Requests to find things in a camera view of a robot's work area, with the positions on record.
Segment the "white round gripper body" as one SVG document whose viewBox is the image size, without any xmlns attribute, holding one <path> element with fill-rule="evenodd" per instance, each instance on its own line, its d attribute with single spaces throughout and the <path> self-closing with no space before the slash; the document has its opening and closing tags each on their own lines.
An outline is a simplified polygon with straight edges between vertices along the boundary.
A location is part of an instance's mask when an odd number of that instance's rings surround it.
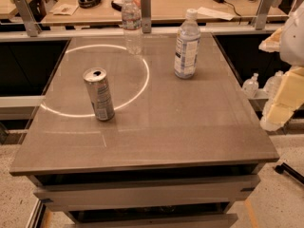
<svg viewBox="0 0 304 228">
<path fill-rule="evenodd" d="M 292 66 L 304 66 L 304 4 L 290 13 L 280 37 L 280 58 Z"/>
</svg>

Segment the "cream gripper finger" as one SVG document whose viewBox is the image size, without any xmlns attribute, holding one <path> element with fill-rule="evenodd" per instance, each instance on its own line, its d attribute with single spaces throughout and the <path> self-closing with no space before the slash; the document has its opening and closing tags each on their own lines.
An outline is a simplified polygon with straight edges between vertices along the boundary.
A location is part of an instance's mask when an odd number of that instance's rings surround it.
<svg viewBox="0 0 304 228">
<path fill-rule="evenodd" d="M 267 131 L 277 131 L 304 105 L 304 67 L 292 66 L 275 84 L 264 106 L 260 126 Z"/>
<path fill-rule="evenodd" d="M 278 28 L 271 36 L 263 40 L 258 48 L 266 52 L 279 52 L 282 30 L 283 28 Z"/>
</svg>

